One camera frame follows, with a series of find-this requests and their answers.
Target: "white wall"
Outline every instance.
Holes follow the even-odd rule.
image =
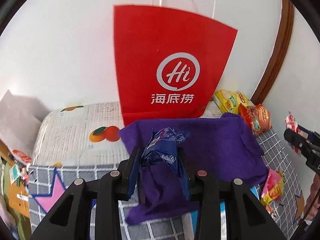
[[[283,139],[284,119],[290,111],[298,124],[320,132],[320,43],[303,16],[295,9],[292,37],[281,71],[263,102],[271,113],[273,128],[283,140],[301,183],[304,199],[310,194],[314,172]]]
[[[0,37],[0,98],[38,98],[49,110],[118,100],[114,4],[152,0],[28,0]],[[238,29],[219,88],[253,94],[272,53],[281,0],[215,0],[214,18]],[[214,0],[194,0],[212,16]],[[163,5],[188,9],[189,0]]]

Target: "yellow snack package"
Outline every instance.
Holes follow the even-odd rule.
[[[223,89],[214,93],[213,100],[220,108],[221,112],[229,112],[233,114],[238,114],[238,106],[240,104],[247,107],[249,102],[244,94]]]
[[[260,203],[265,206],[273,200],[279,202],[283,191],[284,182],[282,172],[269,169],[268,177],[261,193]]]

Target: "grey checkered bedsheet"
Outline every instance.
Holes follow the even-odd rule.
[[[301,187],[297,180],[297,174],[293,165],[289,160],[288,154],[284,152],[278,135],[273,129],[260,134],[257,141],[263,148],[265,155],[263,160],[265,164],[277,170],[281,167],[284,174],[284,194],[280,203],[272,202],[271,206],[275,209],[276,223],[288,239],[293,232],[297,221],[294,218],[297,211],[295,195],[300,196]],[[83,178],[86,181],[100,179],[104,174],[116,169],[114,165],[95,165],[95,166],[79,166],[57,168],[64,185],[68,187],[76,178]],[[30,221],[32,232],[45,216],[45,212],[40,208],[37,202],[32,198],[31,194],[49,194],[54,167],[31,166],[29,181],[29,206]],[[139,225],[129,226],[125,223],[124,218],[128,214],[131,207],[138,205],[137,192],[134,193],[129,202],[119,202],[120,226],[123,240],[184,240],[181,217],[170,219],[158,219],[143,222]],[[90,238],[94,240],[95,225],[95,207],[91,214]]]

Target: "hi logo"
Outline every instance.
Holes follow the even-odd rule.
[[[181,91],[191,87],[200,74],[198,60],[189,53],[178,52],[166,57],[158,66],[157,80],[165,89]]]

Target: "mattress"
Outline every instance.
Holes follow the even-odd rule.
[[[219,118],[221,111],[214,102],[209,102],[204,118]],[[60,109],[51,112],[44,119],[33,153],[33,164],[29,169],[29,206],[32,231],[35,230],[46,212],[36,201],[35,195],[50,196],[53,176],[57,174],[67,188],[76,178],[86,181],[100,179],[103,175],[117,168],[128,158],[128,153],[121,139],[91,142],[90,134],[100,127],[124,127],[118,102]],[[297,218],[297,199],[302,197],[301,187],[293,165],[284,152],[278,135],[273,129],[260,134],[257,138],[264,150],[265,164],[284,173],[284,194],[280,203],[272,202],[275,222],[287,239],[292,234]],[[256,188],[260,195],[263,185]],[[181,217],[145,221],[129,226],[124,218],[133,206],[138,205],[138,194],[134,193],[129,202],[119,201],[119,215],[122,238],[140,239],[175,239],[184,240]],[[90,238],[94,239],[95,206],[92,208]]]

